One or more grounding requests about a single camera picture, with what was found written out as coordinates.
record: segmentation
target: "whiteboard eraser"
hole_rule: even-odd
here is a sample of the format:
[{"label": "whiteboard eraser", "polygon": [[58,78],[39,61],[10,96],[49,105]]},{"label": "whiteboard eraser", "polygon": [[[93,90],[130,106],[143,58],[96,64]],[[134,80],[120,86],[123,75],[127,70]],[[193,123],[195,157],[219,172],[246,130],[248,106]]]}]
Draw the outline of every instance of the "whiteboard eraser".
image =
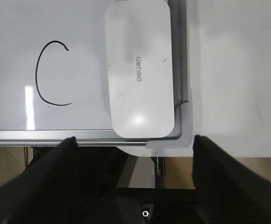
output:
[{"label": "whiteboard eraser", "polygon": [[174,128],[170,10],[162,0],[128,0],[105,14],[114,131],[124,138],[162,138]]}]

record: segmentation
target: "metal stand leg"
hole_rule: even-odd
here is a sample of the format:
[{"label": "metal stand leg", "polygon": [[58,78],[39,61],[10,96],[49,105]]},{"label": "metal stand leg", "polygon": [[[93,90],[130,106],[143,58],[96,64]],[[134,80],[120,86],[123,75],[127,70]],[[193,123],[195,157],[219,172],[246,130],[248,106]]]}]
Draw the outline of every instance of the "metal stand leg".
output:
[{"label": "metal stand leg", "polygon": [[155,172],[155,188],[164,189],[165,177],[165,157],[152,157]]}]

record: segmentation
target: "aluminum whiteboard frame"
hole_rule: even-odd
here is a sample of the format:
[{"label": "aluminum whiteboard frame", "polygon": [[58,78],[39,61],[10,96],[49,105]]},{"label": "aluminum whiteboard frame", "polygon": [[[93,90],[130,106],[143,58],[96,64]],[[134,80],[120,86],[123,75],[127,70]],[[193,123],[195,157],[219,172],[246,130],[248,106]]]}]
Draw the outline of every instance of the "aluminum whiteboard frame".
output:
[{"label": "aluminum whiteboard frame", "polygon": [[[168,4],[171,10],[174,100],[177,105],[185,100],[184,97],[187,98],[187,85],[183,83],[182,77],[181,3],[180,0],[170,0]],[[163,140],[179,139],[181,135],[168,136]],[[72,136],[76,137],[79,146],[145,146],[148,141],[123,139],[113,130],[0,131],[0,146],[56,146]]]}]

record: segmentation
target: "black marker writing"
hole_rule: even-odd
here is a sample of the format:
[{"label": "black marker writing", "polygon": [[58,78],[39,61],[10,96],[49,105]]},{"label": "black marker writing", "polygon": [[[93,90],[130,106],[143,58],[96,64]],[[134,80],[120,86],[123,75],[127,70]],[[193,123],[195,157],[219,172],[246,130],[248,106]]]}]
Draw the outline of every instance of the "black marker writing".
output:
[{"label": "black marker writing", "polygon": [[47,101],[46,99],[43,98],[43,96],[41,95],[41,93],[40,93],[40,91],[39,91],[39,86],[38,86],[38,66],[39,66],[40,58],[41,58],[41,56],[42,56],[44,50],[45,50],[50,44],[52,44],[52,43],[59,43],[60,45],[62,45],[62,46],[66,49],[66,51],[69,51],[69,49],[66,47],[66,45],[63,44],[63,43],[60,42],[60,41],[51,41],[51,42],[49,42],[48,44],[45,45],[45,47],[42,49],[42,51],[41,51],[41,53],[40,53],[40,55],[39,55],[38,61],[37,61],[36,73],[35,73],[35,78],[36,78],[36,88],[37,88],[37,91],[38,91],[38,94],[39,94],[40,98],[41,98],[45,103],[48,103],[48,104],[51,104],[51,105],[54,105],[54,106],[68,106],[68,105],[70,105],[70,104],[72,104],[72,103],[69,103],[69,104],[54,104],[54,103],[51,103],[51,102]]}]

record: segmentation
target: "white whiteboard surface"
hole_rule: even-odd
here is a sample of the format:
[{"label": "white whiteboard surface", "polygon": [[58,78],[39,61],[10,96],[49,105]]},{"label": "white whiteboard surface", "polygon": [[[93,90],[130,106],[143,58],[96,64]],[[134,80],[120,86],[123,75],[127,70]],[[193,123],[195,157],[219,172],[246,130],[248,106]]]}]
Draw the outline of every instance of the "white whiteboard surface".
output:
[{"label": "white whiteboard surface", "polygon": [[[112,129],[104,14],[115,0],[0,0],[0,130]],[[37,59],[44,51],[35,87]]]}]

